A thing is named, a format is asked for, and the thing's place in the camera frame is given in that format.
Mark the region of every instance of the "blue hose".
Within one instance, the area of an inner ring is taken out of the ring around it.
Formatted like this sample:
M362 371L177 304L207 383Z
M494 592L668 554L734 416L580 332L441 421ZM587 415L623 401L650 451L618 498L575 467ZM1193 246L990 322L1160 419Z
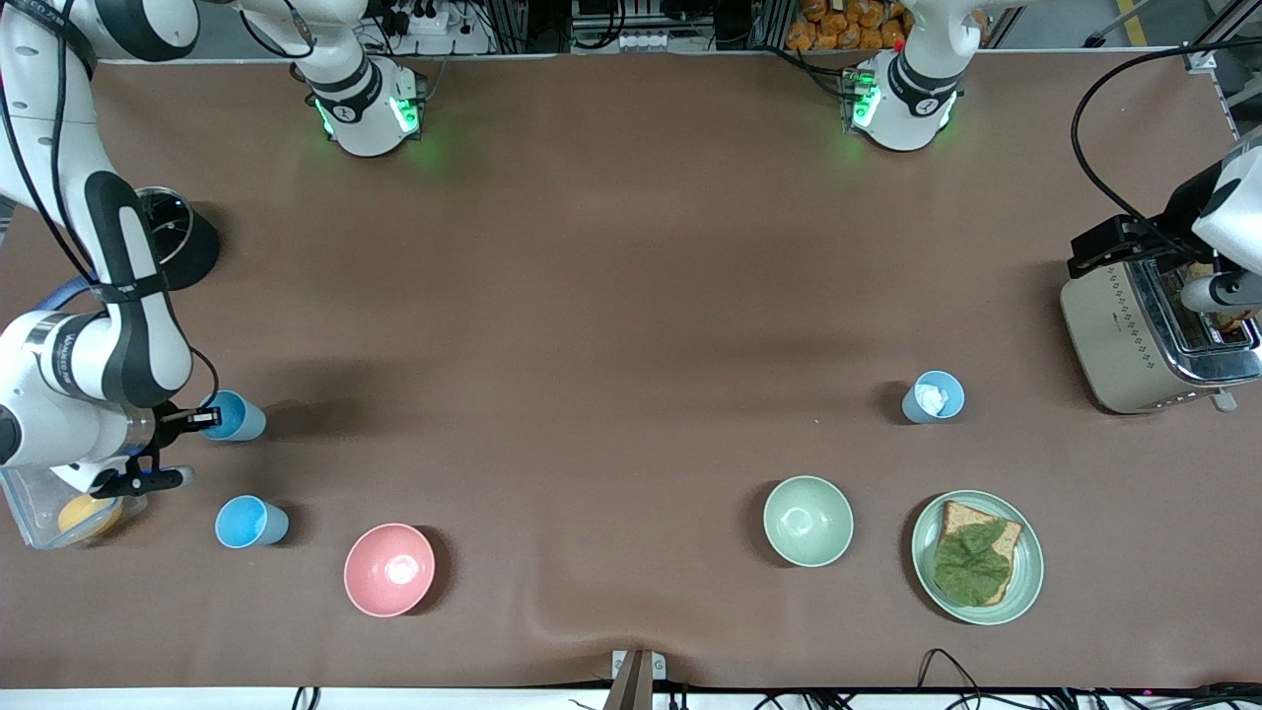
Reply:
M35 304L35 310L59 310L72 298L87 290L87 279L83 276L74 276L71 280L57 286L57 290L48 294L47 298Z

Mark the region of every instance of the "green bowl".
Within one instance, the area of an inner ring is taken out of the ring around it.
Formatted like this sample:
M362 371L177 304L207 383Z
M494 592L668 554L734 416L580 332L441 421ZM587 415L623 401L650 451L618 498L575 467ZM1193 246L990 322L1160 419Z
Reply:
M934 551L938 550L938 537L943 530L943 511L948 501L1016 521L1023 528L1012 556L1012 581L1008 583L1008 591L1003 599L994 607L957 604L948 599L934 583ZM911 531L911 564L916 567L916 576L920 578L920 584L929 593L929 597L948 614L970 624L983 627L1006 624L1025 614L1034 605L1035 599L1039 599L1039 591L1042 590L1042 547L1039 545L1039 536L1034 535L1030 521L1025 520L1025 516L1007 501L981 491L955 491L939 496L929 506L925 506Z
M851 546L854 513L835 486L798 477L780 482L767 497L762 530L785 560L800 567L823 567Z

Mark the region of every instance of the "toast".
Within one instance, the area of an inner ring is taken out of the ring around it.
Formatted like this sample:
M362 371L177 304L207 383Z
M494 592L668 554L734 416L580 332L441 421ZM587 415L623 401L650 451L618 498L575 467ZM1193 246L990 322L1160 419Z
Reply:
M963 503L948 501L946 507L943 511L943 532L938 540L946 537L964 526L989 523L991 521L998 520L998 516L991 516L989 513L983 513L976 508L969 508ZM1008 521L1008 525L1003 528L1003 535L1001 535L1000 540L996 540L994 545L991 546L991 550L1003 556L1003 559L1008 561L1008 565L1012 565L1012 559L1016 555L1017 538L1021 537L1021 523ZM987 599L986 604L982 604L982 607L994 607L1002 602L1003 595L1008 591L1008 584L1011 583L1012 575L1008 575L1008 579L1003 583L1003 586L1000 588L1000 591L994 593L994 597Z

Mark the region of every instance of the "blue cup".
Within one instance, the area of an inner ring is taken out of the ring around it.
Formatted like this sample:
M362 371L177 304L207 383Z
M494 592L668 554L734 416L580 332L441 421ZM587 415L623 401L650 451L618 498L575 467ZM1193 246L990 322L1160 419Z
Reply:
M935 387L941 395L946 396L946 402L943 405L941 411L933 414L920 405L920 401L916 400L916 388L923 386ZM943 420L949 420L959 415L959 411L963 409L964 386L959 385L959 381L950 373L941 371L930 371L916 378L915 385L911 386L906 397L902 399L902 414L917 425L933 425Z
M202 407L220 409L220 424L202 430L202 436L211 441L251 441L268 429L268 416L262 410L231 390L221 390L213 399L202 402Z
M231 550L275 545L289 532L289 516L254 496L239 496L220 508L215 537Z

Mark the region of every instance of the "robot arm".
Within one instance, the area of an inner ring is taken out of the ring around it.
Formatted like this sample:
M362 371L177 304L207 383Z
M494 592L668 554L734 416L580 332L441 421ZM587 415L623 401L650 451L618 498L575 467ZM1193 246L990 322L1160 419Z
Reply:
M1160 235L1119 214L1075 237L1070 276L1146 259L1155 259L1161 271L1210 264L1210 275L1190 276L1180 290L1185 306L1203 313L1262 308L1262 129L1241 137L1222 163L1179 185L1151 221Z
M59 10L64 1L52 6ZM6 150L0 158L0 192L32 208L38 195L54 221L73 228L101 281L93 290L107 314L56 318L43 325L42 340L27 347L42 352L44 380L62 395L154 407L184 386L192 359L158 274L145 218L131 185L105 154L88 69L71 48L64 57L61 184L56 188L67 213L59 213L49 159L59 39L15 8L10 0L0 14L0 72L13 126L11 140L6 135L5 143L20 150L32 184L14 151ZM160 8L153 11L151 24L136 23L146 18L148 8ZM90 30L85 35L93 45L130 47L141 57L169 55L180 50L177 43L187 53L197 37L192 0L81 0L72 6L71 19ZM111 33L111 26L120 34Z
M189 378L188 344L158 271L145 216L97 134L88 74L92 49L170 58L192 49L197 28L193 0L3 4L0 74L9 115L0 126L0 192L73 228L100 280L93 294L103 305L86 314L30 311L0 334L3 467L50 468L80 491L98 491L151 444L159 430L153 410L170 407L168 401Z
M1036 0L1026 0L1030 4ZM859 64L876 74L853 125L891 150L919 150L948 121L955 87L982 43L973 10L1011 0L904 0L916 19L901 52L886 49Z
M348 153L381 155L419 136L416 74L369 57L353 28L367 0L204 0L232 5L294 61L326 129Z
M1242 137L1215 166L1214 190L1191 231L1217 250L1222 267L1188 282L1180 296L1205 313L1254 310L1262 308L1262 132Z

